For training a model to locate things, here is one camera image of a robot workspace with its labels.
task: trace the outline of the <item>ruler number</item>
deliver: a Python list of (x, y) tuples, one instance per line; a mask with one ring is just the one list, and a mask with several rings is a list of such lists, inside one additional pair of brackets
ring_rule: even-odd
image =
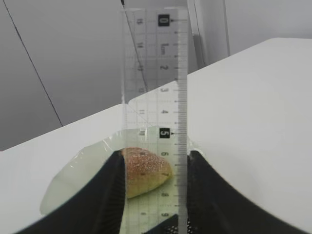
[(159, 138), (170, 138), (170, 128), (160, 128)]
[(160, 69), (161, 69), (161, 70), (168, 70), (168, 69), (169, 69), (169, 66), (168, 66), (168, 65), (165, 65), (165, 66), (161, 65), (161, 66), (160, 66)]
[(136, 46), (137, 46), (137, 48), (143, 48), (144, 47), (142, 42), (137, 43)]
[(144, 93), (144, 91), (145, 91), (145, 89), (144, 89), (144, 88), (139, 88), (139, 89), (138, 89), (138, 92), (139, 92), (140, 94), (143, 94), (143, 93)]
[(137, 20), (136, 20), (136, 23), (137, 23), (138, 25), (143, 24), (143, 19), (137, 19)]
[(138, 70), (138, 71), (143, 71), (143, 65), (139, 65), (139, 66), (137, 67), (137, 70)]

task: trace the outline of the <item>white surface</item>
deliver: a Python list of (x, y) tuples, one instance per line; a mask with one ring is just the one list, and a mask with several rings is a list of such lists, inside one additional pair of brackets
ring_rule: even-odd
[(121, 103), (119, 0), (8, 0), (63, 124)]
[[(188, 85), (190, 139), (244, 196), (308, 232), (311, 54), (312, 40), (272, 39), (190, 74)], [(0, 186), (5, 192), (0, 196), (5, 197), (0, 197), (0, 222), (5, 226), (0, 233), (13, 230), (13, 222), (29, 224), (28, 213), (39, 214), (55, 173), (82, 147), (118, 130), (113, 124), (121, 122), (118, 113), (120, 107), (113, 107), (1, 153)], [(20, 194), (11, 194), (14, 190)]]
[(120, 104), (0, 153), (0, 233), (37, 221), (53, 177), (83, 147), (122, 128)]
[(60, 126), (0, 2), (0, 151)]
[(272, 39), (188, 78), (190, 139), (244, 196), (310, 233), (311, 63), (312, 40)]
[(267, 39), (312, 39), (311, 0), (225, 0), (231, 55)]

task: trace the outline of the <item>baked bun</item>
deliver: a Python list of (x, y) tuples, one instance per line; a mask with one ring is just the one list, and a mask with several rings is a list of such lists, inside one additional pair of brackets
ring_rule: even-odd
[(153, 190), (172, 176), (169, 162), (148, 150), (125, 148), (121, 153), (126, 164), (127, 198)]

